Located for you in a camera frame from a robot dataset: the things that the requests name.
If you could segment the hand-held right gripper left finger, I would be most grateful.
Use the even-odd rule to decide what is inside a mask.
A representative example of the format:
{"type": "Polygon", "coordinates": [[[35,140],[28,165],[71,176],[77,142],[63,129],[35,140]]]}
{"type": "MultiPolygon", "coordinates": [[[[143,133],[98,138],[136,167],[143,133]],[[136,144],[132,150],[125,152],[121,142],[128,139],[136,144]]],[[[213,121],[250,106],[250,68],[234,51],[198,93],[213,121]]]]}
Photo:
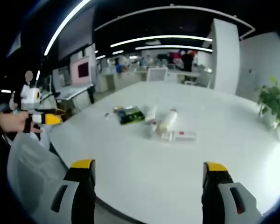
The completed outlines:
{"type": "Polygon", "coordinates": [[[74,162],[65,177],[50,184],[37,208],[38,224],[93,224],[95,160],[74,162]]]}

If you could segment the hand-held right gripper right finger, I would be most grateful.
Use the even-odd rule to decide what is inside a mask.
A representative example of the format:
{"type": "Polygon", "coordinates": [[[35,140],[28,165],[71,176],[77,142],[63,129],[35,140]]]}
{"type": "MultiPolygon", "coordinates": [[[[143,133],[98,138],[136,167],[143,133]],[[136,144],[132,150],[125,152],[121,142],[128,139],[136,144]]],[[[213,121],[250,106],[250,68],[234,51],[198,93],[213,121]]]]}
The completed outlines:
{"type": "Polygon", "coordinates": [[[264,218],[256,198],[225,166],[210,161],[203,164],[202,210],[204,224],[259,224],[264,218]]]}

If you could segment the person's left hand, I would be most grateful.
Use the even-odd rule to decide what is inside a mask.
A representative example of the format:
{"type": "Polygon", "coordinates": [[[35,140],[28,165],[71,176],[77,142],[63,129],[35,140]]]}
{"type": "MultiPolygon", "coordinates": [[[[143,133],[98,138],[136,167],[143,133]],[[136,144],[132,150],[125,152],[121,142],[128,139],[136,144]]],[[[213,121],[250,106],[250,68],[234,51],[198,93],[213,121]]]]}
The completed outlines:
{"type": "Polygon", "coordinates": [[[0,113],[0,133],[24,132],[29,114],[25,111],[13,113],[0,113]]]}

